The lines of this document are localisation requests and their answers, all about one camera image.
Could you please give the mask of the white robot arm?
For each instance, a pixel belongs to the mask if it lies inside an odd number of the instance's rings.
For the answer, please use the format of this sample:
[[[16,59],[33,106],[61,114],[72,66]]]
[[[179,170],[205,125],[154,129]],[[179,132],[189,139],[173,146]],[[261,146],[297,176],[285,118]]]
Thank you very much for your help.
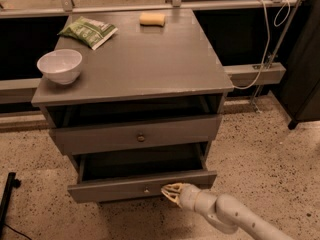
[[[233,234],[241,228],[254,240],[294,240],[231,195],[215,196],[185,183],[164,185],[161,192],[180,208],[201,215],[222,233]]]

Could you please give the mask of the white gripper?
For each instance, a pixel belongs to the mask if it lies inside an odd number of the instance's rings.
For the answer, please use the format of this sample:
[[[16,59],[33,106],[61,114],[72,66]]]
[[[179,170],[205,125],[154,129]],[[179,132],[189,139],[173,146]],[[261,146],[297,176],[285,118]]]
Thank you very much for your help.
[[[161,187],[161,193],[182,209],[196,213],[201,212],[203,191],[195,185],[185,183],[167,184]]]

